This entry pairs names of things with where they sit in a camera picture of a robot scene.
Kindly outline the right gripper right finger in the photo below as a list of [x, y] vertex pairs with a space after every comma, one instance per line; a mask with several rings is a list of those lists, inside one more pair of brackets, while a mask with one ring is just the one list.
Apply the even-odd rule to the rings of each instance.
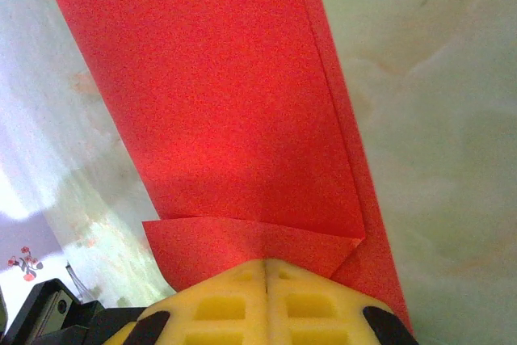
[[279, 259], [266, 261], [270, 344], [416, 344], [382, 301]]

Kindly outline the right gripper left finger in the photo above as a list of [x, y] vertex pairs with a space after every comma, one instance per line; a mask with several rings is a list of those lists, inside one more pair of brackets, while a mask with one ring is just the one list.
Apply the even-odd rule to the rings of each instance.
[[265, 264], [251, 260], [147, 307], [106, 344], [265, 344]]

